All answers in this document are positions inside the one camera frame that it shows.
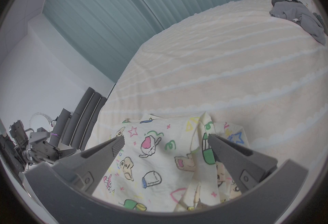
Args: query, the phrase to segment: gray clothing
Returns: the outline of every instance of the gray clothing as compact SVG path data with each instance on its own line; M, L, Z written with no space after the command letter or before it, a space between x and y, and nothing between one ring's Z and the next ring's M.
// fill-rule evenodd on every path
M270 11L272 17L278 17L293 21L300 25L315 40L326 44L326 38L323 33L323 27L318 19L301 3L276 2Z

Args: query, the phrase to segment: bed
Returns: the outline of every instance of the bed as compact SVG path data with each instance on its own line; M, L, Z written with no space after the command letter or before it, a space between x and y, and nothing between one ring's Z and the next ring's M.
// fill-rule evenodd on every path
M250 147L311 168L327 150L328 54L271 0L195 14L145 42L100 111L86 148L143 114L207 111L244 127Z

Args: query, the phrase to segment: white round object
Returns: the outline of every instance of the white round object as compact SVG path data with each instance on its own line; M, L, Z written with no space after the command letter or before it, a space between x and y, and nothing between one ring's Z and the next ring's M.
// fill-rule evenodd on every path
M47 131L52 130L48 119L45 116L41 115L41 114L34 115L31 118L30 128L32 128L35 132L38 128L44 128Z

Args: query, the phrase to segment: dark gray folded panel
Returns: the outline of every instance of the dark gray folded panel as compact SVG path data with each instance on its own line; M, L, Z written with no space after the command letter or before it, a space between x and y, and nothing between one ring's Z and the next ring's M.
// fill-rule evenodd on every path
M99 93L94 93L90 102L88 103L88 106L85 109L84 113L82 114L82 117L77 125L76 131L73 134L73 138L71 141L72 148L78 149L80 147L85 130L86 130L88 124L90 123L92 114L94 113L94 110L96 109L96 107L100 101L100 98L101 98L101 95Z
M107 98L105 97L102 97L91 117L91 120L90 120L90 123L88 124L87 128L86 128L86 131L85 131L85 134L84 134L84 137L82 139L82 142L81 142L81 145L80 145L80 150L84 150L85 149L85 146L87 145L88 143L88 140L91 136L91 133L92 133L92 129L95 125L95 123L97 122L97 119L98 119L98 115L99 115L99 112L101 110L101 108L104 106L104 104L106 103L107 101Z
M77 105L70 123L67 126L67 129L64 133L62 143L69 146L76 130L76 126L80 121L81 116L83 115L92 95L94 94L94 90L89 87L88 90L85 92L84 96L82 97L80 103Z
M67 120L69 119L71 113L67 111L65 108L61 111L59 117L57 118L57 122L55 127L53 128L52 135L49 140L49 144L58 147L61 135L64 131Z

